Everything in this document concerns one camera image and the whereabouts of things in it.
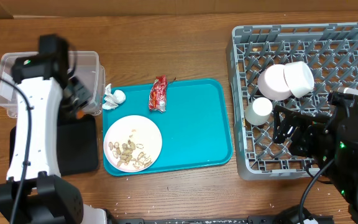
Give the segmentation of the small white cup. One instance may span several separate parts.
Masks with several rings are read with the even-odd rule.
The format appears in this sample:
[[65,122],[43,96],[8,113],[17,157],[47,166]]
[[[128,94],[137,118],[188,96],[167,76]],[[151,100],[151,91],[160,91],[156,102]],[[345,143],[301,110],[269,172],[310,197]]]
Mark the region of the small white cup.
[[272,102],[268,98],[260,97],[247,106],[245,119],[254,126],[260,126],[268,120],[272,110]]

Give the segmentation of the white tissue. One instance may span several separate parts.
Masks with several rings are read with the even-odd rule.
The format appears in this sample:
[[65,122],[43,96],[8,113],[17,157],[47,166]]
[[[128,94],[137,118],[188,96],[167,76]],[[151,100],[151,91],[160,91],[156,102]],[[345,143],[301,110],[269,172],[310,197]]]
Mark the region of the white tissue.
[[105,87],[104,103],[102,105],[102,109],[115,110],[120,104],[123,104],[125,100],[125,93],[121,90],[115,90],[114,92],[112,92],[111,84],[109,83]]

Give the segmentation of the white bowl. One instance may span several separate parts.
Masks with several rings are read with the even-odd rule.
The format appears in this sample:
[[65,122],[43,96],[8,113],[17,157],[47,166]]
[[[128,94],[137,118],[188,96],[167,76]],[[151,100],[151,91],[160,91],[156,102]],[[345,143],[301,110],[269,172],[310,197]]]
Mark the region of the white bowl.
[[314,77],[305,62],[286,64],[284,66],[284,77],[291,93],[296,98],[301,98],[314,89]]

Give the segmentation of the red snack wrapper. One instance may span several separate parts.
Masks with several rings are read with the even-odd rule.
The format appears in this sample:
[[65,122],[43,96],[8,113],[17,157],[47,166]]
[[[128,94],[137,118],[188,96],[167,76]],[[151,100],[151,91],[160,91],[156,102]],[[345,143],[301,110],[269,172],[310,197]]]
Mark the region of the red snack wrapper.
[[149,93],[148,107],[150,111],[166,112],[167,107],[167,87],[176,81],[176,77],[168,82],[165,75],[155,78],[152,89]]

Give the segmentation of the orange carrot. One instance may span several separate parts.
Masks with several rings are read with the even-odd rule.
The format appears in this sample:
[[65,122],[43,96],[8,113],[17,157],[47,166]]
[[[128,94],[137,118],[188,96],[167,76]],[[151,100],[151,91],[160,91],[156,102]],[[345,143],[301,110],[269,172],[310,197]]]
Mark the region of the orange carrot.
[[78,112],[76,113],[76,118],[77,118],[77,119],[81,119],[84,115],[85,115],[85,114],[84,114],[83,111],[78,111]]

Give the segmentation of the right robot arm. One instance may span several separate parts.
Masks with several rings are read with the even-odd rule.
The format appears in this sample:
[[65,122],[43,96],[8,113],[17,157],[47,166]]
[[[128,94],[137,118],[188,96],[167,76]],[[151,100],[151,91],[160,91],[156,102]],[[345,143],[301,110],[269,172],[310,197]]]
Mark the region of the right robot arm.
[[349,204],[351,218],[358,223],[358,90],[331,91],[328,104],[334,107],[331,116],[310,116],[283,106],[273,109],[273,141],[281,144],[290,139],[292,155],[312,158],[319,167],[299,205],[281,213],[277,222],[319,223],[304,204],[311,188],[325,176]]

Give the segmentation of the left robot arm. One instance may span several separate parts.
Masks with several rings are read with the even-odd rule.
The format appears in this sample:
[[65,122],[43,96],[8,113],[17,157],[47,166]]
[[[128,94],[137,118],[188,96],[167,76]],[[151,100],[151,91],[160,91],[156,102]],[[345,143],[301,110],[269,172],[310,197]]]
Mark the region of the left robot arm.
[[111,213],[84,203],[61,177],[58,143],[65,142],[70,167],[97,168],[96,122],[78,117],[92,94],[75,77],[70,44],[55,34],[39,39],[34,56],[19,57],[9,85],[17,93],[14,150],[0,184],[0,212],[10,223],[113,223]]

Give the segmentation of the clear plastic waste bin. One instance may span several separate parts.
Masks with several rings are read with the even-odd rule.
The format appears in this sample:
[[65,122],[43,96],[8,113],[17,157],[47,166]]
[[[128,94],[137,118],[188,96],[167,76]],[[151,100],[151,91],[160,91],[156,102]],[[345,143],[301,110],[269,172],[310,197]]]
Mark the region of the clear plastic waste bin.
[[[18,57],[28,57],[36,55],[36,52],[13,52],[6,53],[0,61],[0,77],[13,82],[10,66]],[[74,62],[74,56],[77,56],[77,66],[75,76],[92,93],[87,106],[83,112],[97,116],[102,113],[102,97],[105,89],[105,70],[99,62],[99,55],[95,51],[69,52],[70,63]],[[17,117],[17,98],[14,89],[4,82],[0,81],[0,107],[7,111],[10,118]]]

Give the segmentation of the grey dishwasher rack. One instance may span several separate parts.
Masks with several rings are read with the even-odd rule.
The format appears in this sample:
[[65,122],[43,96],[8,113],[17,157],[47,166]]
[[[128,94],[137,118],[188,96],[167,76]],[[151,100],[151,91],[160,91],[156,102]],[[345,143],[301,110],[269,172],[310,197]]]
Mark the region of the grey dishwasher rack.
[[273,141],[273,118],[261,126],[246,121],[249,103],[261,96],[259,75],[269,66],[305,62],[315,86],[302,98],[280,102],[289,110],[310,116],[331,115],[330,91],[358,90],[358,22],[338,24],[284,24],[237,26],[226,49],[227,70],[234,105],[234,141],[237,171],[244,180],[307,177],[308,158],[289,151],[291,141]]

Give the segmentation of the black plastic tray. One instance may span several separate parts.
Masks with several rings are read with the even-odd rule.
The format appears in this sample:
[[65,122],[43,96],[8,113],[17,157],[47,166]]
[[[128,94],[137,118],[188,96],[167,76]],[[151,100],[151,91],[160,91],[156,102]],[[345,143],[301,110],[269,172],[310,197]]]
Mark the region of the black plastic tray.
[[24,165],[25,180],[36,179],[39,174],[61,177],[98,169],[94,117],[87,114],[81,119],[68,119],[56,114],[33,114],[29,121],[27,113],[19,115],[6,179],[19,182]]

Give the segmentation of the white plate with food scraps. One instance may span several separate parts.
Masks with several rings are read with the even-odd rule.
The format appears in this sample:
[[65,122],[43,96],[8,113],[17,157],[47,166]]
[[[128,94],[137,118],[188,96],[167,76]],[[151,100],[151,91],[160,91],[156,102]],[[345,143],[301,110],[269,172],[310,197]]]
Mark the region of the white plate with food scraps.
[[113,168],[125,173],[140,172],[158,159],[162,134],[157,125],[144,116],[125,116],[108,128],[103,148]]

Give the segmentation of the teal plastic serving tray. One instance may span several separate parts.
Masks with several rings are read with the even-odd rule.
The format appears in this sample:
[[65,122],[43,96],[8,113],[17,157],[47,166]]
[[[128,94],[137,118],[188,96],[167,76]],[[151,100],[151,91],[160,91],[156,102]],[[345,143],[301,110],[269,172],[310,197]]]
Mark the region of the teal plastic serving tray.
[[210,78],[175,81],[167,87],[167,110],[150,111],[150,84],[122,86],[125,102],[103,111],[106,133],[118,119],[140,115],[162,134],[162,151],[144,174],[220,166],[233,154],[230,126],[221,84]]

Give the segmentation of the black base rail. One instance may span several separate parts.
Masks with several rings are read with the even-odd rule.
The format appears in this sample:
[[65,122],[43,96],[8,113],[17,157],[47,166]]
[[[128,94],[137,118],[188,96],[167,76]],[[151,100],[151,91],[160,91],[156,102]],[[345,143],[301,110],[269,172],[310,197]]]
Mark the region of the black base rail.
[[280,215],[248,216],[247,218],[218,218],[218,219],[171,219],[144,220],[143,218],[114,219],[115,224],[285,224],[299,223]]

